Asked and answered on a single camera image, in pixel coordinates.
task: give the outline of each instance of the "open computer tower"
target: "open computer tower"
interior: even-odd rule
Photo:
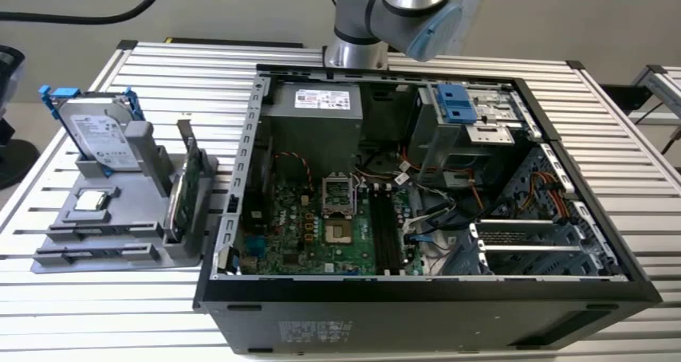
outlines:
[[[522,79],[257,66],[195,299],[236,353],[561,348],[659,301]]]

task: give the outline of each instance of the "metal workbench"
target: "metal workbench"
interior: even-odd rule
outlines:
[[[647,87],[671,113],[681,118],[681,67],[649,65],[638,74],[633,85]]]
[[[255,64],[320,62],[318,49],[139,43],[133,49],[116,50],[97,76],[91,90],[120,92],[133,87],[144,115],[155,124],[157,143],[171,153],[184,151],[175,121],[191,119],[200,146],[220,161],[211,222],[223,208]],[[590,75],[563,61],[479,57],[439,57],[423,64],[392,55],[390,67],[524,78],[663,303],[558,352],[380,356],[403,360],[681,360],[681,179]],[[0,254],[10,256],[0,261],[0,351],[29,350],[22,356],[30,360],[103,356],[239,360],[211,317],[191,311],[197,267],[29,272],[28,257],[44,240],[44,229],[76,180],[74,158],[76,149],[60,131],[0,212]]]

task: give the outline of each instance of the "green circuit board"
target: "green circuit board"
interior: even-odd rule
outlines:
[[[304,186],[295,184],[275,186],[272,220],[264,236],[264,254],[257,260],[257,274],[375,275],[368,188],[358,189],[356,211],[350,220],[323,217],[322,193],[314,193],[308,204],[303,205],[305,191]],[[410,210],[406,191],[392,194],[392,203],[395,226],[399,226],[398,220]],[[328,233],[328,227],[336,226],[340,230],[342,224],[343,234],[332,236],[330,233],[335,232]],[[422,274],[419,257],[404,267],[404,274]]]

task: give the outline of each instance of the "ram slot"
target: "ram slot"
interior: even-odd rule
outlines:
[[[371,191],[370,212],[371,231],[374,234],[375,272],[376,274],[396,275],[400,269],[400,243],[390,191]]]

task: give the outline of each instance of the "power supply label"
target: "power supply label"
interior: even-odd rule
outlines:
[[[117,121],[104,115],[72,115],[82,143],[97,162],[115,171],[139,170],[137,159]]]
[[[350,109],[350,92],[299,89],[295,107],[347,110]]]
[[[347,342],[352,321],[280,321],[280,340],[291,344]]]

